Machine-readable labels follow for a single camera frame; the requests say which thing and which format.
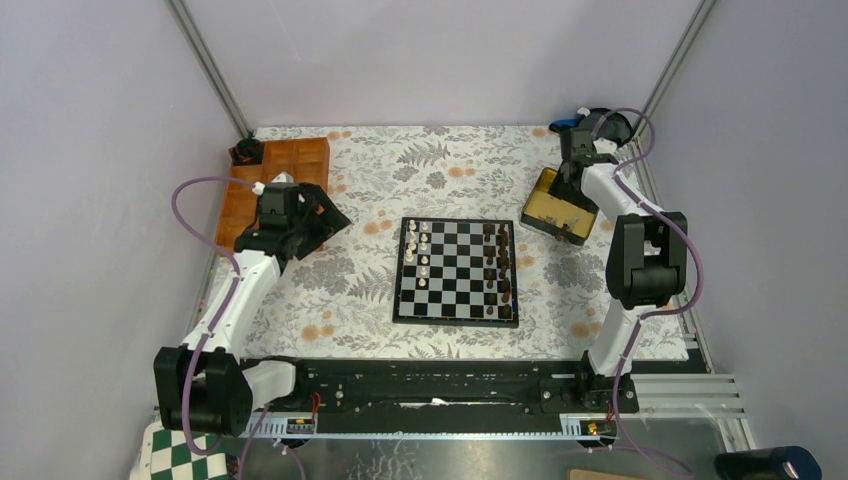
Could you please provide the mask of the gold metal tin box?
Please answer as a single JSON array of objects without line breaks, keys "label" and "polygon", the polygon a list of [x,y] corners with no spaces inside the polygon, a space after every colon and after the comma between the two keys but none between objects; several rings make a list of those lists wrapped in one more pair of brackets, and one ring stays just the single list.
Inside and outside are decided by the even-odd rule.
[{"label": "gold metal tin box", "polygon": [[590,237],[599,208],[562,175],[545,167],[520,215],[520,223],[558,241],[582,246]]}]

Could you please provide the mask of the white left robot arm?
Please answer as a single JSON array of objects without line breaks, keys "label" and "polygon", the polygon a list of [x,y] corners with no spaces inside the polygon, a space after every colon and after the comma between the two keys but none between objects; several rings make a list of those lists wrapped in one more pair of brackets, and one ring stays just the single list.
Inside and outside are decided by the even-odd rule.
[{"label": "white left robot arm", "polygon": [[253,182],[254,221],[231,249],[222,287],[177,347],[163,347],[154,363],[160,418],[165,428],[236,437],[253,411],[276,401],[296,411],[309,401],[310,385],[290,360],[248,360],[247,329],[288,263],[302,260],[348,227],[350,219],[324,189],[281,174]]}]

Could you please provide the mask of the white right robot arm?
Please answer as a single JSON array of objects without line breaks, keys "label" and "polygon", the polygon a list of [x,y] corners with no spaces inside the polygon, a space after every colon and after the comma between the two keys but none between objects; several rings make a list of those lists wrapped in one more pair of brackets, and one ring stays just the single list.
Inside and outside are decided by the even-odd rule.
[{"label": "white right robot arm", "polygon": [[559,137],[562,157],[546,189],[559,203],[560,237],[583,244],[599,214],[614,224],[605,270],[612,302],[604,330],[586,355],[592,374],[573,386],[577,405],[597,412],[613,398],[606,377],[629,372],[642,322],[684,289],[688,221],[638,192],[622,175],[625,165],[606,151],[609,140],[595,138],[592,128],[563,122],[549,128]]}]

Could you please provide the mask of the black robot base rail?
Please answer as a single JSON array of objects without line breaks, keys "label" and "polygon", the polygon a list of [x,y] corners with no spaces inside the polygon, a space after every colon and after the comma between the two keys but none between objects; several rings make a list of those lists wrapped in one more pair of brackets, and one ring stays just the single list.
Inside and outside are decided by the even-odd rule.
[{"label": "black robot base rail", "polygon": [[578,361],[296,359],[292,394],[320,434],[548,434],[562,415],[639,410],[635,386],[592,380]]}]

